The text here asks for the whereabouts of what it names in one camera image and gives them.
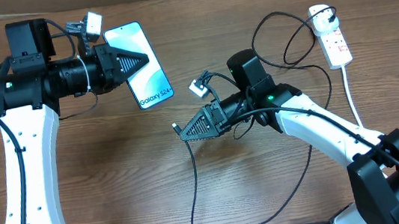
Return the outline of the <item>Samsung Galaxy smartphone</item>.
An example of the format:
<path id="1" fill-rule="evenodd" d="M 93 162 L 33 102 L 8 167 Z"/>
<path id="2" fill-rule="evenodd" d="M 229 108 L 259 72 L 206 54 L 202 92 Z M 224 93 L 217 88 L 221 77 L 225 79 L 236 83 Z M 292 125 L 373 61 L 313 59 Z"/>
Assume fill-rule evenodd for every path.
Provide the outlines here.
<path id="1" fill-rule="evenodd" d="M 137 58 L 118 55 L 118 61 L 129 74 L 128 86 L 141 109 L 172 98 L 174 90 L 139 22 L 109 29 L 103 38 L 111 47 L 139 54 Z"/>

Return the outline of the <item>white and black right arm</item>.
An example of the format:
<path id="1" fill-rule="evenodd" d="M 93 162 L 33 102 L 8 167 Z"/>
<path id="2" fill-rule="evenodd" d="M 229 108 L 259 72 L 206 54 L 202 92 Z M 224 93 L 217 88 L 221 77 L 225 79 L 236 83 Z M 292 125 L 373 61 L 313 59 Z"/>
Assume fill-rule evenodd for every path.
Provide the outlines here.
<path id="1" fill-rule="evenodd" d="M 253 49 L 231 56 L 227 65 L 239 91 L 200 108 L 184 128 L 176 126 L 182 141 L 214 139 L 254 119 L 316 147 L 347 170 L 353 203 L 327 224 L 399 224 L 399 129 L 383 134 L 357 126 L 299 89 L 275 84 Z"/>

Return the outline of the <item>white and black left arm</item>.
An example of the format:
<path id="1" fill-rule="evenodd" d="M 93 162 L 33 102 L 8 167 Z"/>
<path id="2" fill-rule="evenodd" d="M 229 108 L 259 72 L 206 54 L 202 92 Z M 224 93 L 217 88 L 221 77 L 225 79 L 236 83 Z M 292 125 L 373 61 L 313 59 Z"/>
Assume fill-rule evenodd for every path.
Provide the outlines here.
<path id="1" fill-rule="evenodd" d="M 88 13 L 65 31 L 82 50 L 56 59 L 50 19 L 5 26 L 11 54 L 0 64 L 0 130 L 7 183 L 5 224 L 66 224 L 59 199 L 59 101 L 100 96 L 148 64 L 148 55 L 98 43 L 102 18 Z"/>

